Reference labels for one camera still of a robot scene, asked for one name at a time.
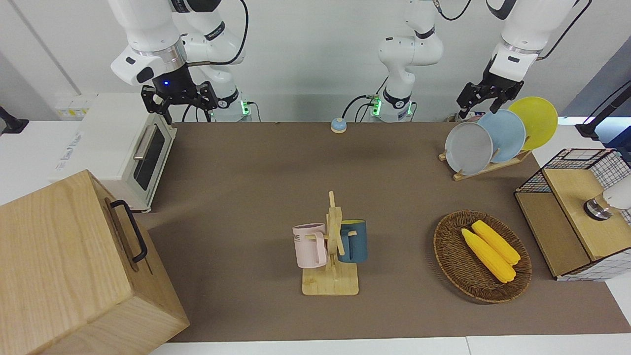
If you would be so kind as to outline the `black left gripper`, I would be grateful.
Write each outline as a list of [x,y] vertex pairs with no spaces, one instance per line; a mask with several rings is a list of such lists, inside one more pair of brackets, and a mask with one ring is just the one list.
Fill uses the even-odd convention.
[[493,62],[494,60],[491,59],[487,63],[480,83],[468,82],[460,92],[456,99],[456,103],[460,107],[457,120],[469,119],[471,109],[487,99],[493,99],[490,110],[495,114],[504,103],[514,100],[523,87],[523,81],[517,82],[491,73],[490,69]]

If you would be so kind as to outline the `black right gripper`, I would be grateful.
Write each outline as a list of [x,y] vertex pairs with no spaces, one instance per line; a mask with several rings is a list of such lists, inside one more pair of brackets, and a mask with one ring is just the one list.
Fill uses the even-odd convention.
[[152,83],[153,86],[143,85],[140,91],[150,114],[159,114],[167,125],[172,125],[169,107],[190,105],[202,109],[207,122],[212,122],[212,110],[218,107],[218,97],[209,81],[194,83],[187,65],[152,79]]

